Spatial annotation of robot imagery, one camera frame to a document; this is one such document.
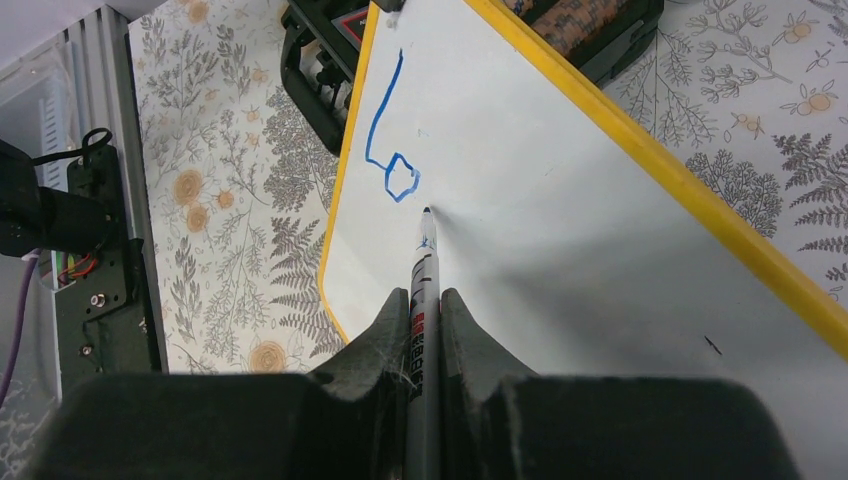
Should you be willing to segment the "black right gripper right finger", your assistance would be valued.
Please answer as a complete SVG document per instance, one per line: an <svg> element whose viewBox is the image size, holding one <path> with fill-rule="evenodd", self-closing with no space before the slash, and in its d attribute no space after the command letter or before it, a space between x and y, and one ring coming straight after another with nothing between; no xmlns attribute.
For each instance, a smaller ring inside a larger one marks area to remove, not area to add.
<svg viewBox="0 0 848 480"><path fill-rule="evenodd" d="M441 298L449 479L795 479L774 420L725 380L541 375Z"/></svg>

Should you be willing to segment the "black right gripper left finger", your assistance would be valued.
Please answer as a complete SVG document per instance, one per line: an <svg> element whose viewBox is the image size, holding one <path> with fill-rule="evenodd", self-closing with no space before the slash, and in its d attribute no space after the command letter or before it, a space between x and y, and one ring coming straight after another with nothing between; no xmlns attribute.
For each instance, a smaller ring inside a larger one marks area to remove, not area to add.
<svg viewBox="0 0 848 480"><path fill-rule="evenodd" d="M408 294L306 374L110 374L63 401L37 479L387 479L402 463Z"/></svg>

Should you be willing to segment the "blue white marker pen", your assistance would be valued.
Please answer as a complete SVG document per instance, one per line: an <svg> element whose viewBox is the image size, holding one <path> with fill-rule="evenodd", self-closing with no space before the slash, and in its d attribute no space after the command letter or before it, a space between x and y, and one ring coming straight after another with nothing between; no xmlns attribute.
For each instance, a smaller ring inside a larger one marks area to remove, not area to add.
<svg viewBox="0 0 848 480"><path fill-rule="evenodd" d="M435 216L429 207L422 212L415 254L409 307L411 387L407 401L404 477L439 479L439 259Z"/></svg>

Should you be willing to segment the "yellow framed whiteboard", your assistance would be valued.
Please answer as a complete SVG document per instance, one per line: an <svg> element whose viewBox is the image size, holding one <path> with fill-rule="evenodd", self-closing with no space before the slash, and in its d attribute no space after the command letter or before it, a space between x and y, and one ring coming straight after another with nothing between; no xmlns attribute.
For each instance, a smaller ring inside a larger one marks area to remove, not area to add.
<svg viewBox="0 0 848 480"><path fill-rule="evenodd" d="M440 284L540 373L723 377L847 475L847 313L498 1L372 6L319 270L348 338Z"/></svg>

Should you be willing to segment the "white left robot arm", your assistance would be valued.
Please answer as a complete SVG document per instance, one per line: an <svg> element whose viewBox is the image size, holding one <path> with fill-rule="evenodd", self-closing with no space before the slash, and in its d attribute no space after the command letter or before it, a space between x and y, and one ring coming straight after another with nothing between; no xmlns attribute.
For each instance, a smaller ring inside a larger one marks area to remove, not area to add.
<svg viewBox="0 0 848 480"><path fill-rule="evenodd" d="M76 150L32 158L1 143L1 253L36 250L85 255L117 241L126 226L118 156L106 128L90 131ZM68 159L68 191L38 182L38 166Z"/></svg>

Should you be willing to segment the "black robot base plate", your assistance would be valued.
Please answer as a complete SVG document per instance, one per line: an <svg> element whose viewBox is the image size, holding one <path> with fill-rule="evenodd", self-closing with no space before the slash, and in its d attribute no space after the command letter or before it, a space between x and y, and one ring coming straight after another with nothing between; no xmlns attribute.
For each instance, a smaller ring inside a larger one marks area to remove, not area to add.
<svg viewBox="0 0 848 480"><path fill-rule="evenodd" d="M93 234L92 249L54 296L61 396L100 374L163 369L144 242L130 235L119 155L110 141L106 128L89 131L84 155L67 169L71 194L101 210L72 215L72 226Z"/></svg>

